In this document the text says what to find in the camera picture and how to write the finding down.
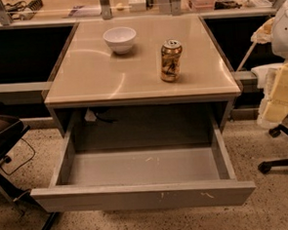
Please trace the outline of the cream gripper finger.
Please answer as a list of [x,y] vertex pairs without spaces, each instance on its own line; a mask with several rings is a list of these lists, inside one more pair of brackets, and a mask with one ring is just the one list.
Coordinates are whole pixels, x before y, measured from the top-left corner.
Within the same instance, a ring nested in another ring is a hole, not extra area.
[[288,61],[267,70],[258,112],[257,124],[264,129],[277,127],[288,116]]
[[264,44],[271,41],[271,28],[274,18],[265,21],[251,36],[251,41],[256,44]]

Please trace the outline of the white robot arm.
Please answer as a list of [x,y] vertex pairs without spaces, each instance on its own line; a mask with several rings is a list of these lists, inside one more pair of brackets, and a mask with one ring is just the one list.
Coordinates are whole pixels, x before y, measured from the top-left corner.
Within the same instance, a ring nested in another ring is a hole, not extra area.
[[277,68],[269,68],[265,75],[257,76],[258,88],[264,97],[260,103],[257,124],[262,128],[273,129],[288,115],[288,0],[278,9],[275,17],[263,24],[253,35],[260,38],[260,32],[268,33],[272,52],[284,58]]

